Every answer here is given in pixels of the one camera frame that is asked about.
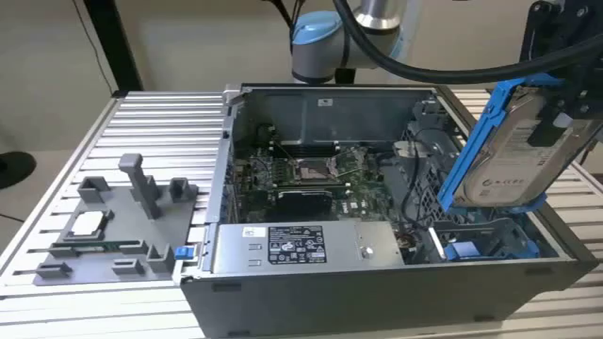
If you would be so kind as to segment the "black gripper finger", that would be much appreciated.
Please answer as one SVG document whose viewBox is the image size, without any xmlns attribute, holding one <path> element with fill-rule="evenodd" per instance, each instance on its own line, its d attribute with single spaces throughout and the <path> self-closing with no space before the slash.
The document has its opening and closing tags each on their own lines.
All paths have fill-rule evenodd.
<svg viewBox="0 0 603 339">
<path fill-rule="evenodd" d="M 540 120 L 527 143 L 532 147 L 551 147 L 572 123 L 572 117 L 566 112 L 554 113 Z"/>
</svg>

